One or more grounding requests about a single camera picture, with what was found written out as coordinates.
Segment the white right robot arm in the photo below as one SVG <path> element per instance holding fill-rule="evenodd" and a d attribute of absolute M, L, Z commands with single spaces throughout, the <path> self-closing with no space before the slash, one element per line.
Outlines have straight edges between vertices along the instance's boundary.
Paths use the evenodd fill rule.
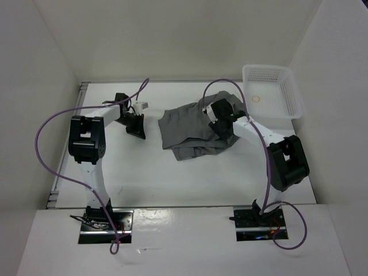
<path fill-rule="evenodd" d="M 282 194 L 310 173 L 301 140 L 296 135 L 287 137 L 272 131 L 243 110 L 234 111 L 226 99 L 211 102 L 203 112 L 210 119 L 209 126 L 220 138 L 236 136 L 263 147 L 266 191 L 252 203 L 252 220 L 258 226 L 266 225 L 280 206 Z"/>

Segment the grey skirt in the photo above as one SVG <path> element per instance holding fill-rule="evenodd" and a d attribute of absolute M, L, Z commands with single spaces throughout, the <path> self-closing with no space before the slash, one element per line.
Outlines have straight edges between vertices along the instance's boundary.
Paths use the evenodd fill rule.
<path fill-rule="evenodd" d="M 204 155 L 218 155 L 232 147 L 238 137 L 232 135 L 223 140 L 210 128 L 210 119 L 202 111 L 214 101 L 226 99 L 234 111 L 244 109 L 240 99 L 227 91 L 206 96 L 175 109 L 166 110 L 158 126 L 162 137 L 162 148 L 172 150 L 177 161 L 194 159 Z"/>

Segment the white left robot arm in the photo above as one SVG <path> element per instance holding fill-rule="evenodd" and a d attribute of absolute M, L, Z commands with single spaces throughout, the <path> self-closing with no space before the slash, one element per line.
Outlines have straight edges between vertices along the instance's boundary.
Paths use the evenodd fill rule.
<path fill-rule="evenodd" d="M 117 93 L 114 101 L 105 101 L 102 107 L 86 115 L 72 116 L 68 152 L 77 162 L 83 183 L 87 185 L 86 217 L 106 230 L 114 224 L 111 200 L 106 191 L 102 172 L 102 158 L 106 153 L 105 128 L 112 122 L 125 127 L 126 133 L 145 139 L 143 110 L 146 102 L 129 104 L 129 97 Z"/>

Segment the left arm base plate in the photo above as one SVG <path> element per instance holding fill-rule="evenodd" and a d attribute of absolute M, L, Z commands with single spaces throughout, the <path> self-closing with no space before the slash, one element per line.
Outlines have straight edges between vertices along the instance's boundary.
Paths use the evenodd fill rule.
<path fill-rule="evenodd" d="M 70 217 L 80 222 L 79 244 L 110 244 L 115 237 L 115 231 L 109 220 L 104 217 L 87 217 L 70 215 Z M 113 224 L 120 236 L 120 244 L 130 244 L 132 242 L 133 211 L 117 211 L 112 213 Z"/>

